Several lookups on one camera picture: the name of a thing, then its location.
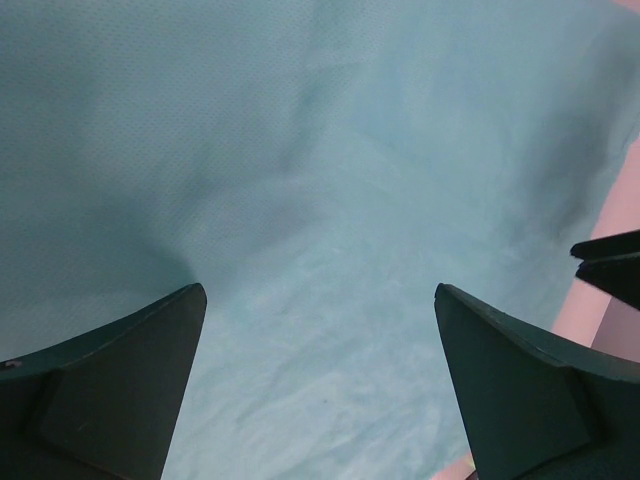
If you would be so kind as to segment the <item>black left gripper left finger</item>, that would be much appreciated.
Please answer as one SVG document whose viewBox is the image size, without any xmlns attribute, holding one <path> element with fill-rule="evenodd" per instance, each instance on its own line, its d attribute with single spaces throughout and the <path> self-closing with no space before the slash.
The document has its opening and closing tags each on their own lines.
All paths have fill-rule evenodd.
<svg viewBox="0 0 640 480">
<path fill-rule="evenodd" d="M 159 479 L 207 307 L 187 285 L 1 364 L 4 479 Z"/>
</svg>

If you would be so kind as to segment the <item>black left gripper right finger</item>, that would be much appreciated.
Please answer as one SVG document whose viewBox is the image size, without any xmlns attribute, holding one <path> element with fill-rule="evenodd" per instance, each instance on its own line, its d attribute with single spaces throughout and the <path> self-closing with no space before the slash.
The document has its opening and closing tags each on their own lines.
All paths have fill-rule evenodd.
<svg viewBox="0 0 640 480">
<path fill-rule="evenodd" d="M 482 479 L 636 479 L 639 366 L 450 284 L 435 314 Z"/>
</svg>

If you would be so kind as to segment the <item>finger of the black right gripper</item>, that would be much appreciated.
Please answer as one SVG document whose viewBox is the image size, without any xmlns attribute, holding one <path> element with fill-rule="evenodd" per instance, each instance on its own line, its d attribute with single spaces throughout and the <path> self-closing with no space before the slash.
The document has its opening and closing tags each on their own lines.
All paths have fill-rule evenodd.
<svg viewBox="0 0 640 480">
<path fill-rule="evenodd" d="M 585 260 L 579 266 L 576 277 L 634 309 L 639 309 L 638 253 Z"/>
<path fill-rule="evenodd" d="M 640 232 L 623 232 L 591 239 L 571 247 L 570 254 L 583 261 L 638 253 Z"/>
</svg>

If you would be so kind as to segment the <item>teal green t shirt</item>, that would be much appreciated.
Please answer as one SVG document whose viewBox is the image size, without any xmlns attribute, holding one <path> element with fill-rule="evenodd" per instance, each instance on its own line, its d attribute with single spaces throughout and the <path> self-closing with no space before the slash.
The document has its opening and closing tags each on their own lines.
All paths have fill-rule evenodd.
<svg viewBox="0 0 640 480">
<path fill-rule="evenodd" d="M 198 282 L 167 479 L 427 479 L 433 296 L 553 324 L 639 133 L 611 1 L 5 1 L 1 354 Z"/>
</svg>

